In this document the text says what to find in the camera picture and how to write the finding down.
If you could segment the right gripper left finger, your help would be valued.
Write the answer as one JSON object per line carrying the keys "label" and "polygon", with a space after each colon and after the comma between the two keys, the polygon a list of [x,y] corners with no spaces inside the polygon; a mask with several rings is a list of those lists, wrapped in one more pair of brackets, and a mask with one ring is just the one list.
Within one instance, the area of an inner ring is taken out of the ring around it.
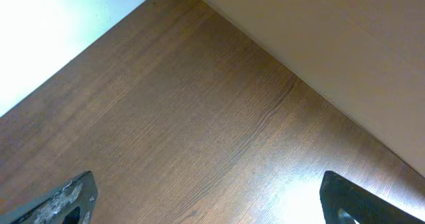
{"label": "right gripper left finger", "polygon": [[1,216],[1,224],[89,224],[98,189],[91,171]]}

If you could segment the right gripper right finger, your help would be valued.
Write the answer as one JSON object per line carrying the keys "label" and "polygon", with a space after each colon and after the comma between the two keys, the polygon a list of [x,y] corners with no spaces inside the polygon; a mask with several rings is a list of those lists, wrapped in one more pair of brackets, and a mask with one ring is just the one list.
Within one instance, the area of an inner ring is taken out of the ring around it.
{"label": "right gripper right finger", "polygon": [[423,220],[393,206],[334,171],[324,173],[319,195],[326,224],[424,224]]}

